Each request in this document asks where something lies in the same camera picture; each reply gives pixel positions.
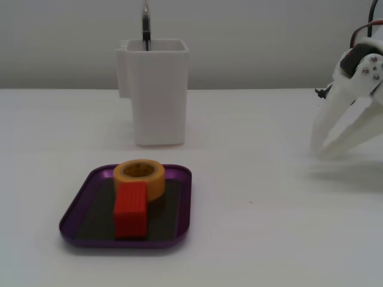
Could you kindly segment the white gripper with motor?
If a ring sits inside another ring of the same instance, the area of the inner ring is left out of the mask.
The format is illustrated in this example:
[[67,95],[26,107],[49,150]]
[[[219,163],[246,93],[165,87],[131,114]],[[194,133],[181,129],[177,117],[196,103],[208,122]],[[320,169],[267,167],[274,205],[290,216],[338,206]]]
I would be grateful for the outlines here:
[[334,80],[315,117],[310,149],[319,152],[329,132],[359,97],[371,103],[335,140],[323,148],[323,157],[337,157],[382,134],[382,32],[363,37],[356,43],[354,31],[349,50],[334,70]]

